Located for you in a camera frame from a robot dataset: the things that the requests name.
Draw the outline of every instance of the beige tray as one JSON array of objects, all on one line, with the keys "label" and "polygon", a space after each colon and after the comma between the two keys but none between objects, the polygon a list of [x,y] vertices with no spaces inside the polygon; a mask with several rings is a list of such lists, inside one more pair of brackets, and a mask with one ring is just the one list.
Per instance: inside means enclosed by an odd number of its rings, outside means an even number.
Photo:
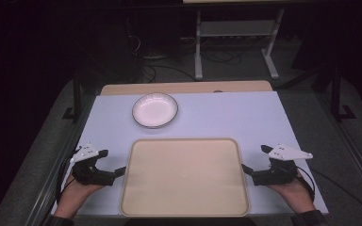
[{"label": "beige tray", "polygon": [[245,216],[238,144],[229,138],[136,141],[121,209],[127,217]]}]

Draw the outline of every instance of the white table surface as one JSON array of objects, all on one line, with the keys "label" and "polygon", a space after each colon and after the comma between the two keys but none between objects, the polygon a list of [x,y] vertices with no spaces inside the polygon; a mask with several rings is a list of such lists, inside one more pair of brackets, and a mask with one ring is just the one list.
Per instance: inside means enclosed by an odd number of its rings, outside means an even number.
[{"label": "white table surface", "polygon": [[[280,143],[300,149],[275,91],[170,95],[178,103],[178,113],[173,121],[158,129],[144,128],[132,117],[132,107],[143,95],[98,96],[79,145],[90,142],[97,150],[107,149],[108,157],[96,164],[99,170],[106,171],[126,166],[132,144],[141,138],[230,137],[239,145],[242,163],[254,170],[269,168],[270,161],[261,152],[261,145],[275,147]],[[311,175],[304,160],[295,162]],[[255,186],[251,176],[246,175],[246,183],[251,205],[248,215],[292,213],[278,194],[265,186]],[[121,216],[122,191],[120,177],[113,186],[92,194],[78,215]],[[317,188],[314,203],[317,209],[328,213]]]}]

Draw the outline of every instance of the human hand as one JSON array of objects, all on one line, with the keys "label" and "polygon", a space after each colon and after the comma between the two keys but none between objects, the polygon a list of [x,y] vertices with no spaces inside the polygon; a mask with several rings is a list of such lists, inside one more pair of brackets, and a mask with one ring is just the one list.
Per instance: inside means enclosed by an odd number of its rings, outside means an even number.
[{"label": "human hand", "polygon": [[54,216],[68,219],[74,218],[87,198],[93,192],[103,187],[97,185],[84,186],[78,183],[71,173],[67,178],[65,185],[66,188],[61,194],[58,208],[56,209]]},{"label": "human hand", "polygon": [[316,210],[308,191],[297,179],[294,179],[289,184],[268,187],[280,194],[289,208],[291,208],[296,214]]}]

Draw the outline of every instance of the plate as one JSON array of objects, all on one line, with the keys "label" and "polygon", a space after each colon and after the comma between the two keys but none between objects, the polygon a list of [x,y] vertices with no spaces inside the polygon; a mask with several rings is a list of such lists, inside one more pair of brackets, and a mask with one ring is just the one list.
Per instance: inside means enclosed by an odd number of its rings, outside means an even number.
[{"label": "plate", "polygon": [[170,122],[178,111],[175,99],[164,93],[151,93],[134,104],[132,115],[140,125],[158,128]]}]

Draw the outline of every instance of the table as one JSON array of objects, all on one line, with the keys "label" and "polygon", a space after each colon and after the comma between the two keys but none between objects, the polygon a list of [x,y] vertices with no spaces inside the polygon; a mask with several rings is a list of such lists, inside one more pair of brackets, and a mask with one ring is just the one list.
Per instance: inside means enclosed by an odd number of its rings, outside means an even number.
[{"label": "table", "polygon": [[[98,150],[108,149],[108,157],[98,160],[96,167],[114,171],[127,164],[131,145],[138,139],[230,137],[239,144],[243,164],[254,170],[267,170],[269,159],[260,145],[274,147],[283,143],[299,148],[278,95],[269,88],[263,81],[110,85],[96,98],[79,145],[90,142]],[[178,102],[177,116],[159,129],[141,127],[132,118],[133,104],[144,93],[163,90]],[[297,160],[296,164],[310,174],[304,160]],[[292,213],[276,193],[254,186],[249,175],[246,182],[251,204],[248,216]],[[78,215],[121,217],[122,188],[123,177],[92,194]],[[318,189],[315,205],[328,213]]]}]

